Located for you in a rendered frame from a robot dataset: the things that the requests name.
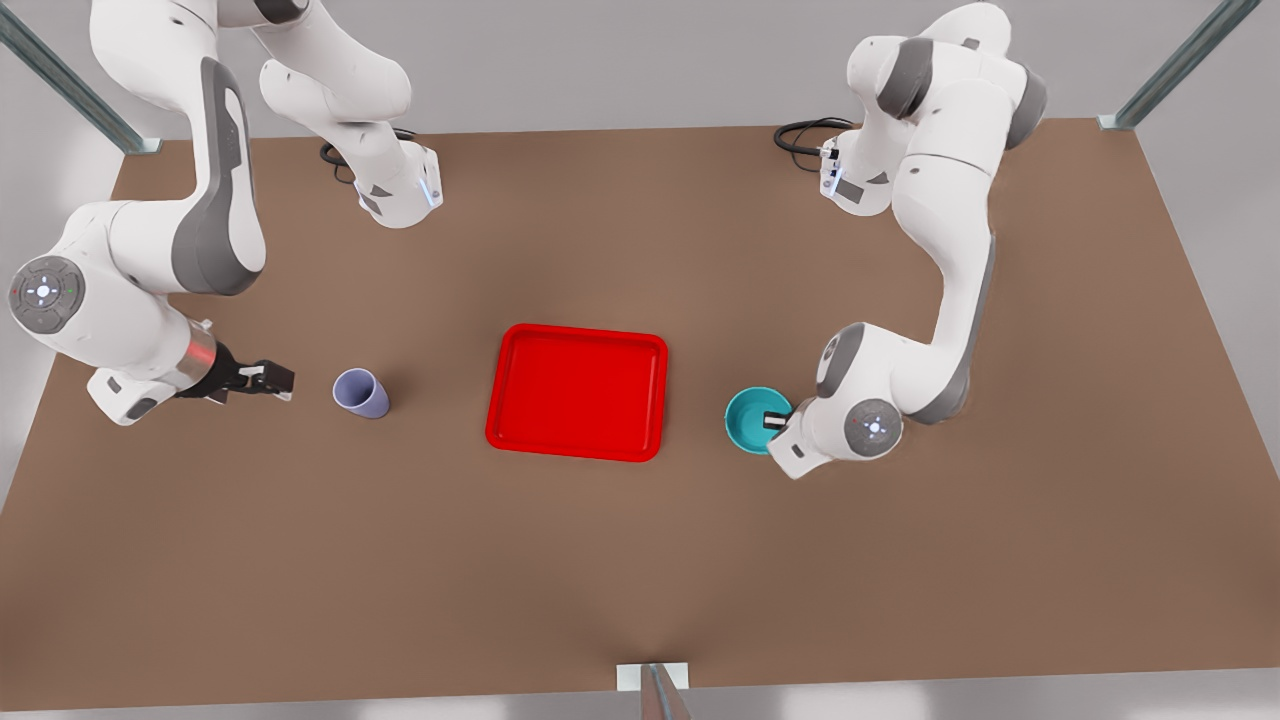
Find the teal bowl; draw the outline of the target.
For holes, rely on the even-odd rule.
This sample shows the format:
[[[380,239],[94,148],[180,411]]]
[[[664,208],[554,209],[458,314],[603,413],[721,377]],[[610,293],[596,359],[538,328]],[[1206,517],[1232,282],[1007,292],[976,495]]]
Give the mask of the teal bowl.
[[[767,445],[780,432],[763,427],[763,413],[776,407],[792,407],[777,389],[756,386],[737,392],[724,410],[724,429],[730,441],[748,454],[768,455]]]

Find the lavender cup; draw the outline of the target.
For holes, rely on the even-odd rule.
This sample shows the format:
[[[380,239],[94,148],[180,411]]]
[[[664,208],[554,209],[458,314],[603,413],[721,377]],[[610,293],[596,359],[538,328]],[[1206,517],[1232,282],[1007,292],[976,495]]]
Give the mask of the lavender cup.
[[[332,397],[346,411],[367,419],[379,419],[390,411],[384,386],[364,368],[342,372],[333,383]]]

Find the red rectangular tray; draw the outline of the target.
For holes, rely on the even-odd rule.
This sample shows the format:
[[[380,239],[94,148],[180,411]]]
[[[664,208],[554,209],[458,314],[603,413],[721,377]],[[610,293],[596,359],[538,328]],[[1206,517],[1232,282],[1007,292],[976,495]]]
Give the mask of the red rectangular tray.
[[[520,323],[502,337],[485,437],[527,454],[646,462],[669,350],[655,334]]]

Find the silver frame post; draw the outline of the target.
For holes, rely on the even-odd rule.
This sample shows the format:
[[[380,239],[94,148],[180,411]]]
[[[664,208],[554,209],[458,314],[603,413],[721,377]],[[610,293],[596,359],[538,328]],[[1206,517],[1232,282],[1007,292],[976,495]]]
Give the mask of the silver frame post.
[[[1133,131],[1265,0],[1221,0],[1161,67],[1114,114],[1103,131]]]
[[[640,720],[692,720],[692,714],[682,697],[682,692],[689,688],[686,662],[616,666],[616,689],[639,692]]]
[[[0,44],[60,95],[125,155],[157,152],[163,141],[145,138],[0,0]]]

